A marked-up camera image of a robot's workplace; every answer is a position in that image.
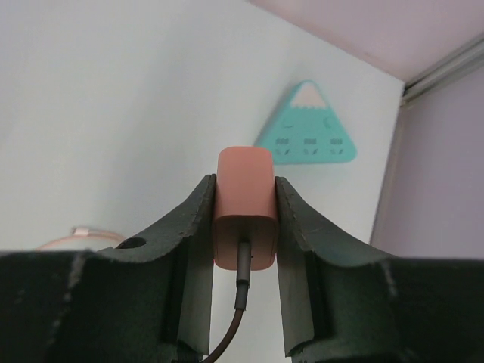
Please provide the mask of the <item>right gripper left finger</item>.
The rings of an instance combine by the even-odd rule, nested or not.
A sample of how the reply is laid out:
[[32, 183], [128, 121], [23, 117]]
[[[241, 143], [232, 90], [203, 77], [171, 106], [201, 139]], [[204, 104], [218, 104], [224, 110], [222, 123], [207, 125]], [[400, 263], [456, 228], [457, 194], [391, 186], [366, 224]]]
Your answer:
[[205, 176], [117, 248], [1, 254], [3, 362], [195, 362], [209, 350], [213, 287]]

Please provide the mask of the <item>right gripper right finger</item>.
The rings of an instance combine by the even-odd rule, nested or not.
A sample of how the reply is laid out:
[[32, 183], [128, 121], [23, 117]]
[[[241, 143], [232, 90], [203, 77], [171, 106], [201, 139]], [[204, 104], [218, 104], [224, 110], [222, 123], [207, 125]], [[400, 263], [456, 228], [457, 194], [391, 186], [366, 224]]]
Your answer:
[[397, 257], [275, 180], [284, 351], [294, 362], [481, 362], [483, 263]]

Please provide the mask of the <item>pink charger plug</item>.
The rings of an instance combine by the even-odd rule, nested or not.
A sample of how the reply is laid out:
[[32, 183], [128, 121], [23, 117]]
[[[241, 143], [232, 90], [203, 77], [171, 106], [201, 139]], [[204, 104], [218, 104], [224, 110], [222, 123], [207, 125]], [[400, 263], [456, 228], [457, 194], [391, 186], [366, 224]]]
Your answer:
[[236, 146], [222, 150], [216, 173], [213, 209], [215, 264], [237, 269], [237, 245], [251, 246], [251, 269], [273, 265], [278, 247], [278, 207], [271, 152], [263, 147]]

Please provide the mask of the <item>teal triangular power strip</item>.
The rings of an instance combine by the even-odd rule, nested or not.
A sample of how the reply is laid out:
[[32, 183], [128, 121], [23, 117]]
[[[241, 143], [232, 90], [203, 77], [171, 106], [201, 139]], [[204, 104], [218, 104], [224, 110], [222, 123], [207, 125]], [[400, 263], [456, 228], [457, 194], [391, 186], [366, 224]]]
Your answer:
[[279, 102], [255, 145], [270, 150], [276, 165], [349, 163], [357, 157], [355, 142], [309, 79]]

